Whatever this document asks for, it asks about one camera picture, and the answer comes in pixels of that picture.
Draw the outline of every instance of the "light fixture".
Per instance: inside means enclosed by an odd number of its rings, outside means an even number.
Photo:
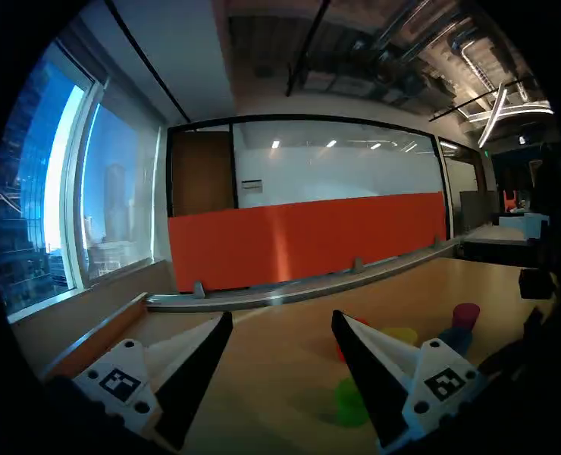
[[[447,147],[448,149],[457,150],[457,146],[454,146],[453,144],[446,143],[446,142],[443,141],[443,140],[440,141],[440,144],[441,144],[443,147]]]
[[[497,100],[494,104],[494,108],[491,109],[491,116],[489,117],[489,121],[487,122],[487,125],[485,125],[484,127],[481,138],[478,140],[479,147],[482,147],[484,143],[487,142],[487,139],[489,139],[489,135],[491,134],[491,131],[495,126],[495,122],[497,122],[497,118],[500,115],[500,111],[502,110],[503,103],[506,101],[506,95],[508,95],[508,90],[506,90],[506,87],[503,85],[503,83],[500,84],[500,88],[497,89],[497,93],[498,93]]]
[[[499,117],[509,117],[518,114],[554,114],[554,111],[544,103],[528,103],[519,106],[508,106],[501,110]],[[468,121],[474,123],[476,121],[487,120],[491,116],[491,111],[480,112],[468,116]]]

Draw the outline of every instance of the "wooden door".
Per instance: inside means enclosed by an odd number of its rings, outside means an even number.
[[[173,215],[234,209],[230,133],[175,133],[172,140]]]

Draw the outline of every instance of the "glass window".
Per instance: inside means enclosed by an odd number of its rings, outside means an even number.
[[[262,121],[234,125],[233,137],[240,208],[443,191],[429,136],[340,122]]]
[[[484,177],[479,177],[483,175],[481,156],[446,140],[440,141],[440,148],[451,191],[453,233],[465,234],[489,219],[490,198],[484,191]]]
[[[61,169],[90,84],[52,45],[28,76],[5,127],[0,293],[9,315],[71,288],[60,235]]]
[[[83,259],[90,280],[151,256],[158,125],[113,83],[97,106],[82,173]]]

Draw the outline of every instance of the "wooden table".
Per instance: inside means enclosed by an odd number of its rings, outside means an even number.
[[[234,331],[209,385],[182,453],[370,453],[370,422],[336,423],[334,389],[349,376],[331,332],[340,309],[375,328],[410,327],[421,343],[451,324],[453,307],[481,307],[467,357],[479,363],[522,336],[537,305],[523,300],[517,267],[434,259],[400,275],[343,293],[235,312]],[[150,313],[123,337],[155,343],[219,313]]]

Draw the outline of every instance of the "orange wall panel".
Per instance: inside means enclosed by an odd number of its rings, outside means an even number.
[[[445,240],[442,193],[332,199],[169,218],[177,286],[206,290],[322,275]]]

